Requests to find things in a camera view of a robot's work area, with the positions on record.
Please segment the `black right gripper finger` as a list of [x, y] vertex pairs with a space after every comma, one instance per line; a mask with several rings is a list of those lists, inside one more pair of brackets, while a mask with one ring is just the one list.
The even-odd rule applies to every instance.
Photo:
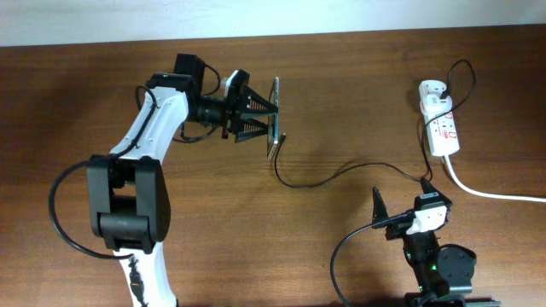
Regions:
[[387, 213], [386, 205], [377, 187], [373, 187], [372, 196], [374, 205], [372, 223], [380, 223], [387, 220], [389, 218], [389, 215]]
[[425, 178], [420, 179], [421, 188], [423, 194], [421, 197], [437, 197], [439, 196], [438, 190]]

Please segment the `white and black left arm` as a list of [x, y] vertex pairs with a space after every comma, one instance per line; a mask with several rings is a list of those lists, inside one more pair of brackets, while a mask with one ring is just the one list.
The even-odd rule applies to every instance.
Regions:
[[279, 142], [280, 80], [263, 98], [249, 75], [234, 71], [221, 81], [221, 98], [201, 94], [202, 72], [155, 73], [145, 83], [145, 100], [122, 141], [87, 168], [90, 220], [119, 260], [135, 306], [177, 306], [166, 273], [164, 240], [171, 205], [162, 162], [185, 122], [215, 125], [222, 137], [244, 142], [267, 136], [267, 155]]

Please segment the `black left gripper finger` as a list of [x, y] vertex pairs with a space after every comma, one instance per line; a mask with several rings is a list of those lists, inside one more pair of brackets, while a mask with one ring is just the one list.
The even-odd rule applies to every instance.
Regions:
[[238, 94], [238, 111], [240, 114], [276, 114], [278, 107], [246, 85], [242, 85]]
[[266, 136], [270, 126], [256, 119], [241, 119], [235, 126], [235, 143], [246, 142], [259, 136]]

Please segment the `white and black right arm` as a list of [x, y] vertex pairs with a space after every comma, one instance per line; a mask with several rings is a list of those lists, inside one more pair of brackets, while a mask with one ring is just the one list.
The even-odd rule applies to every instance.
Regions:
[[405, 306], [500, 306], [492, 298], [471, 298], [477, 263], [474, 251], [457, 244], [439, 244], [436, 232], [448, 222], [452, 201], [428, 180], [408, 211], [389, 216], [377, 187], [372, 189], [372, 227], [385, 229], [387, 240], [402, 240], [404, 258], [420, 291], [404, 295]]

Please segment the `black Galaxy flip phone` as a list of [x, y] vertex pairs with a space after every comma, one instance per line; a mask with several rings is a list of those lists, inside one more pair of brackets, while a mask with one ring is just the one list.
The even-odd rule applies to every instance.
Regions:
[[[279, 91], [280, 79], [275, 77], [270, 89], [269, 102], [275, 107], [279, 107]], [[267, 142], [267, 159], [272, 159], [279, 143], [279, 118], [278, 113], [274, 113], [268, 117], [268, 142]]]

